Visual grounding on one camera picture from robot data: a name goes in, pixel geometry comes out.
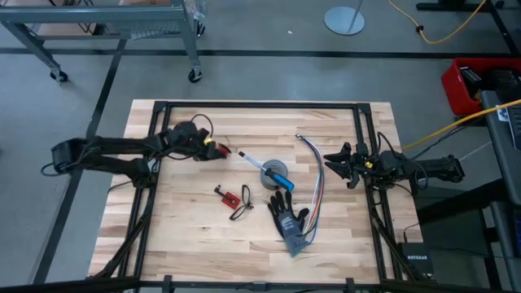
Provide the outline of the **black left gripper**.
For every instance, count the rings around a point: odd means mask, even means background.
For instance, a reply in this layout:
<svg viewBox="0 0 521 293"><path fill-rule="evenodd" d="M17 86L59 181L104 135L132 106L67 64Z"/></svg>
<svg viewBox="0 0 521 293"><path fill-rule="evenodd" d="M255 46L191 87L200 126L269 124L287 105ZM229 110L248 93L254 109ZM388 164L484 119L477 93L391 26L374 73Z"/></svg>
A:
<svg viewBox="0 0 521 293"><path fill-rule="evenodd" d="M212 140L211 133L205 128L196 129L191 139L192 146L195 148L192 158L194 160L225 160L228 155L218 154L217 149L228 149L220 142Z"/></svg>

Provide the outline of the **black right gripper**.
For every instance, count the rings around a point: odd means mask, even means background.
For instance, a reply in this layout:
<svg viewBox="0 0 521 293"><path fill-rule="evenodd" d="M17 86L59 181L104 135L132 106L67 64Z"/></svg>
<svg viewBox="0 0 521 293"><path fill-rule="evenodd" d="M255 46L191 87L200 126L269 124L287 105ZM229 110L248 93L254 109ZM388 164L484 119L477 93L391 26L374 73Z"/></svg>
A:
<svg viewBox="0 0 521 293"><path fill-rule="evenodd" d="M339 152L324 155L324 159L330 161L325 162L325 166L342 179L348 178L348 188L354 189L360 181L360 177L366 178L376 173L375 165L379 159L380 149L377 147L376 152L370 154L368 146L363 142L356 145L355 152L352 154L351 152L351 144L345 142Z"/></svg>

